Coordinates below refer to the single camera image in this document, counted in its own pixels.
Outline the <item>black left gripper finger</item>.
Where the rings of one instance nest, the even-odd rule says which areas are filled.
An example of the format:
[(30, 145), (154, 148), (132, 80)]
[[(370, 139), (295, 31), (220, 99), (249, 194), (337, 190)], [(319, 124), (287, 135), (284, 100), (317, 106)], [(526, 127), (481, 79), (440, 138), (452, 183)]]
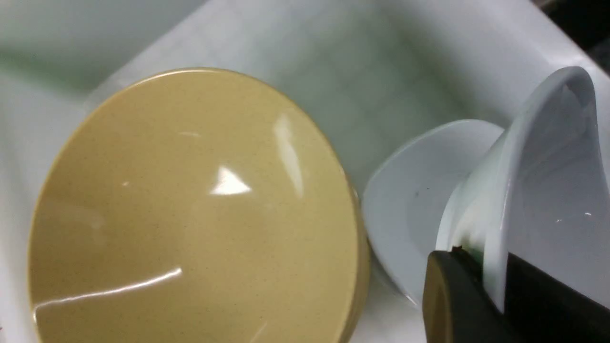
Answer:
[(607, 343), (607, 308), (509, 254), (505, 311), (482, 268), (460, 247), (427, 260), (422, 311), (429, 343)]

